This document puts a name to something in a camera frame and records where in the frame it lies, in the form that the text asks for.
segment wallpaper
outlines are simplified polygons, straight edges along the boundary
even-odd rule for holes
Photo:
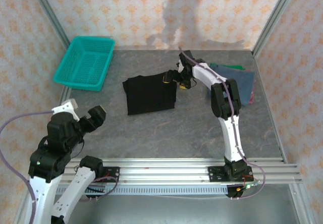
[[[278,0],[49,0],[67,36],[118,49],[252,49]]]
[[[287,152],[323,220],[323,0],[292,0],[257,58]]]
[[[0,0],[0,124],[22,113],[57,106],[53,74],[65,49],[37,0]],[[46,135],[50,115],[16,120],[0,136],[9,163],[28,176],[30,154]],[[0,161],[1,223],[13,223],[26,187]]]

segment gray countertop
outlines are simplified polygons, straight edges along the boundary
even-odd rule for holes
[[[116,50],[101,92],[72,90],[79,116],[96,105],[102,105],[107,112],[103,126],[84,137],[85,146],[79,157],[224,157],[221,126],[212,113],[207,88],[199,81],[189,90],[178,87],[175,109],[127,115],[122,82],[175,69],[178,54],[176,50]],[[208,63],[242,65],[256,71],[249,51],[192,54]],[[281,157],[258,72],[254,103],[241,108],[239,130],[246,157]]]

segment green cloth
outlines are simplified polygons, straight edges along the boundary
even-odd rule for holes
[[[228,67],[228,68],[231,68],[231,69],[245,70],[245,68],[242,67],[241,65],[221,65],[221,66]]]

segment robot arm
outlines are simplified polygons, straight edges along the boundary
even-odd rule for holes
[[[218,80],[210,71],[208,71],[206,68],[211,68],[206,63],[200,63],[202,67],[193,66],[192,75],[194,78],[200,80],[203,84],[205,84],[210,90],[212,90],[212,86],[214,84],[221,84],[221,81]],[[224,82],[226,82],[226,78],[222,77],[221,75],[217,74],[219,78],[221,78]],[[238,149],[236,147],[236,141],[233,131],[233,126],[231,123],[231,119],[228,118],[225,120],[224,118],[219,117],[218,120],[220,121],[222,131],[223,131],[223,137],[224,137],[224,143],[226,146],[225,151],[225,157],[230,162],[233,161],[239,161],[242,159],[242,156],[238,152]],[[238,146],[240,148],[241,153],[244,155],[241,142],[240,142],[240,134],[239,134],[239,128],[238,128],[238,121],[239,116],[234,115],[234,122],[237,129],[237,135],[238,135]]]
[[[184,53],[194,60],[194,57],[189,50],[185,51]],[[164,82],[167,83],[171,80],[175,80],[179,82],[182,89],[190,89],[191,79],[196,78],[211,90],[211,108],[213,114],[220,121],[226,147],[226,164],[224,175],[226,175],[230,181],[241,179],[243,175],[248,175],[248,169],[250,168],[248,168],[247,164],[243,160],[244,152],[240,142],[238,121],[241,102],[236,81],[234,79],[226,79],[212,71],[207,63],[205,63],[205,61],[202,59],[195,60],[195,62],[198,63],[198,65],[196,65],[188,60],[182,53],[179,54],[179,57],[180,59],[177,63],[178,70],[169,70],[166,72],[164,74]],[[236,129],[237,142],[232,125],[232,112],[229,101],[226,96],[224,86],[218,78],[220,78],[226,84],[230,93],[234,108],[233,119]]]
[[[96,106],[88,111],[91,118],[79,118],[74,109],[76,102],[68,100],[52,109],[53,116],[47,124],[48,136],[30,157],[30,185],[36,196],[36,213],[33,224],[67,224],[75,205],[94,179],[102,177],[102,160],[86,156],[80,162],[74,180],[53,206],[58,185],[65,166],[71,160],[75,146],[83,142],[87,132],[100,127],[105,120],[105,111]],[[29,223],[32,200],[29,197],[25,223]]]

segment teal plastic basket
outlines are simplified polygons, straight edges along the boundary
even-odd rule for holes
[[[100,91],[115,44],[109,38],[75,37],[54,75],[54,81],[74,89]]]

